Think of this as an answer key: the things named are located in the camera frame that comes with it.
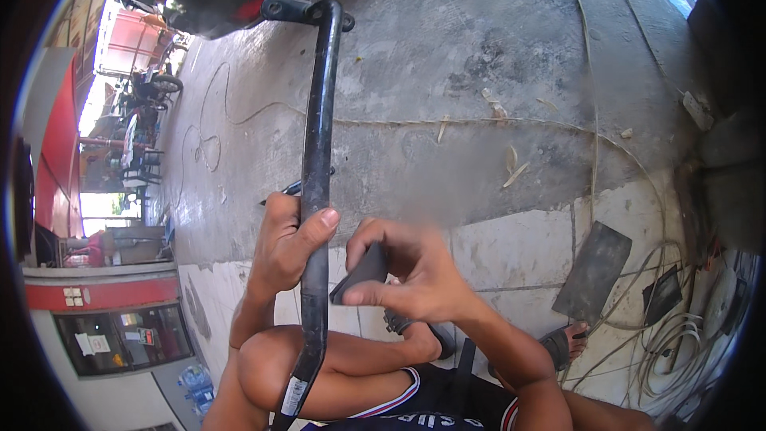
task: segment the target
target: sandal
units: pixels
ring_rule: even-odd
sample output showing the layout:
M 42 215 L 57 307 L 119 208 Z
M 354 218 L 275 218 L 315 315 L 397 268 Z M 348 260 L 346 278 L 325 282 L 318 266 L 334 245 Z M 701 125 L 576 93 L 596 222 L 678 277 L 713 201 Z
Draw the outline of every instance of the sandal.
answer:
M 404 330 L 416 322 L 415 320 L 410 320 L 409 318 L 405 318 L 404 316 L 396 314 L 394 311 L 389 309 L 386 309 L 383 312 L 383 319 L 386 323 L 385 329 L 390 333 L 396 333 L 400 336 Z M 452 337 L 452 334 L 448 333 L 447 330 L 439 324 L 426 324 L 428 324 L 428 328 L 430 328 L 431 333 L 434 334 L 436 339 L 439 340 L 439 343 L 441 344 L 441 354 L 439 355 L 438 359 L 445 360 L 455 354 L 455 339 Z
M 548 351 L 548 354 L 550 354 L 551 359 L 553 360 L 553 368 L 556 369 L 557 373 L 563 371 L 567 368 L 567 364 L 569 364 L 569 340 L 567 339 L 567 334 L 564 330 L 570 326 L 571 324 L 565 324 L 558 330 L 551 331 L 539 340 L 540 344 Z M 576 334 L 572 339 L 586 338 L 587 336 L 588 331 L 584 331 Z M 490 373 L 492 378 L 497 379 L 495 368 L 492 364 L 487 364 L 486 370 Z

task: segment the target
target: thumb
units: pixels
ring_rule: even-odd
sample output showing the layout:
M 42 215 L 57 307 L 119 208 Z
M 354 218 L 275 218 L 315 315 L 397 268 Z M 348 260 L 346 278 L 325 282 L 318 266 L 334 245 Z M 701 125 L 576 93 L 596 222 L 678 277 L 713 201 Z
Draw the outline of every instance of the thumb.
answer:
M 384 306 L 394 311 L 407 308 L 410 299 L 406 285 L 384 285 L 376 281 L 361 282 L 343 293 L 343 304 L 349 306 Z
M 325 208 L 311 215 L 287 240 L 290 252 L 305 263 L 315 250 L 330 241 L 339 222 L 340 215 L 333 208 Z

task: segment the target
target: window frame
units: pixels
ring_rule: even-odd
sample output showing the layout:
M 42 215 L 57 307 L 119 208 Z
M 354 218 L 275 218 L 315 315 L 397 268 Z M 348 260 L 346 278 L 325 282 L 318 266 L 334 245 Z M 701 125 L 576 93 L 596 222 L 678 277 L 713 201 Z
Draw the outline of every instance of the window frame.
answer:
M 121 321 L 122 319 L 120 318 L 120 315 L 127 314 L 127 313 L 139 313 L 141 311 L 147 311 L 147 310 L 158 311 L 158 310 L 168 309 L 168 308 L 175 308 L 177 311 L 178 320 L 181 323 L 181 330 L 183 335 L 182 337 L 184 340 L 186 340 L 186 348 L 188 349 L 188 352 L 185 354 L 179 354 L 175 356 L 174 358 L 162 360 L 161 362 L 158 362 L 158 363 L 134 364 L 133 357 L 124 343 L 124 338 L 122 337 L 119 331 L 120 328 L 117 326 L 118 321 L 120 322 L 120 324 L 122 323 Z M 136 372 L 140 373 L 140 372 L 151 370 L 152 368 L 157 366 L 162 366 L 163 364 L 172 363 L 173 361 L 178 361 L 178 360 L 184 360 L 195 355 L 194 348 L 192 347 L 192 341 L 189 337 L 188 329 L 186 328 L 186 320 L 184 319 L 183 308 L 180 302 L 163 302 L 163 303 L 148 304 L 143 306 L 136 306 L 131 308 L 109 308 L 109 309 L 102 309 L 102 310 L 53 312 L 51 314 L 53 316 L 53 322 L 56 325 L 56 331 L 58 332 L 59 338 L 61 339 L 61 346 L 65 350 L 67 354 L 67 358 L 69 358 L 69 361 L 72 364 L 72 369 L 74 369 L 74 372 L 77 374 L 79 378 L 98 378 L 103 376 L 113 376 L 116 374 L 131 374 Z M 120 346 L 119 352 L 123 356 L 123 359 L 125 360 L 127 366 L 120 367 L 120 368 L 107 368 L 104 370 L 82 370 L 78 368 L 76 360 L 72 359 L 72 353 L 81 353 L 81 350 L 79 349 L 74 350 L 71 348 L 70 345 L 67 344 L 69 340 L 65 338 L 66 334 L 64 333 L 64 330 L 62 329 L 59 318 L 67 319 L 67 318 L 77 318 L 81 316 L 104 317 L 109 322 L 109 333 L 112 335 L 113 339 L 119 344 Z

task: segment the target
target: motorcycle wheel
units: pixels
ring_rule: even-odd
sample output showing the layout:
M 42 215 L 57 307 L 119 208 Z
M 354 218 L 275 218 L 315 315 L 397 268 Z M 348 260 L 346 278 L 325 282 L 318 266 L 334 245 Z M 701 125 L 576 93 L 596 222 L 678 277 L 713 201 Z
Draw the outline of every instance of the motorcycle wheel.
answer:
M 152 85 L 162 93 L 173 93 L 184 89 L 184 82 L 172 75 L 155 75 L 152 77 Z

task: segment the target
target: hand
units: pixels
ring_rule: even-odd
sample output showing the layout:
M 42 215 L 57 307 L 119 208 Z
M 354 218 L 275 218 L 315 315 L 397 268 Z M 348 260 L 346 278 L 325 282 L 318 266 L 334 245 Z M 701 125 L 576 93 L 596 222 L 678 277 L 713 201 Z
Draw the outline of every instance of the hand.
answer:
M 346 269 L 354 269 L 374 241 L 388 252 L 389 273 L 401 285 L 359 283 L 343 294 L 343 304 L 385 306 L 410 319 L 438 323 L 467 316 L 479 300 L 438 229 L 366 218 L 346 246 Z
M 336 210 L 325 208 L 300 224 L 299 197 L 279 192 L 269 195 L 255 244 L 248 290 L 275 295 L 295 288 L 309 256 L 330 241 L 339 221 Z

